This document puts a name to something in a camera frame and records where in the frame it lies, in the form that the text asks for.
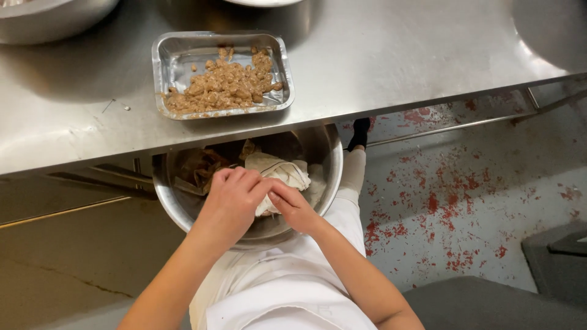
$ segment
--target stainless steel table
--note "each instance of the stainless steel table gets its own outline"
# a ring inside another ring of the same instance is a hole
[[[163,153],[560,80],[587,72],[585,10],[582,0],[306,0],[277,9],[123,0],[81,36],[0,46],[0,176],[70,170],[116,155]],[[286,42],[296,88],[289,109],[188,122],[158,113],[151,69],[158,35],[251,28]]]

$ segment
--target white plate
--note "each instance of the white plate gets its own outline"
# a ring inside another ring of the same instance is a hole
[[[296,2],[300,2],[303,0],[225,0],[228,2],[232,2],[233,4],[239,4],[243,6],[251,6],[251,7],[282,7],[291,4],[295,4]]]

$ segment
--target brown paste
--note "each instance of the brown paste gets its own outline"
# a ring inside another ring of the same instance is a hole
[[[215,62],[208,60],[205,64],[208,72],[190,78],[191,85],[179,93],[170,87],[166,100],[167,108],[174,113],[207,112],[212,110],[252,107],[253,103],[263,102],[263,94],[272,90],[281,90],[283,83],[271,83],[272,61],[266,49],[257,51],[252,47],[253,67],[245,68],[239,63],[228,63],[234,49],[218,48],[220,56]]]

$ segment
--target stainless steel bowl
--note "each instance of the stainless steel bowl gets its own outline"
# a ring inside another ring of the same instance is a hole
[[[98,23],[119,0],[32,0],[0,8],[0,43],[31,45],[76,35]]]
[[[213,146],[224,154],[234,153],[238,156],[243,140]],[[316,184],[313,196],[307,191],[302,194],[310,201],[314,210],[324,215],[340,184],[342,175],[342,145],[334,124],[272,134],[253,139],[264,152],[285,160],[301,159],[312,164],[322,165],[322,178],[325,185]],[[185,232],[188,232],[204,204],[203,198],[185,193],[174,187],[177,171],[189,156],[190,150],[167,153],[153,157],[153,183],[155,191],[167,214]],[[291,229],[283,216],[260,217],[255,220],[247,233],[231,248],[231,251],[263,251],[276,247],[295,238],[299,233]]]

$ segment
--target concrete floor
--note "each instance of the concrete floor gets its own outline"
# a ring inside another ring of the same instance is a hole
[[[586,87],[543,86],[537,98]],[[370,140],[528,110],[519,93],[410,110],[373,118]],[[346,144],[351,124],[339,131]],[[475,275],[535,291],[519,243],[581,219],[585,191],[584,100],[515,127],[369,148],[359,203],[369,258],[400,290]],[[0,223],[109,197],[39,178],[4,184]],[[158,202],[140,200],[0,230],[0,328],[114,328],[183,237]]]

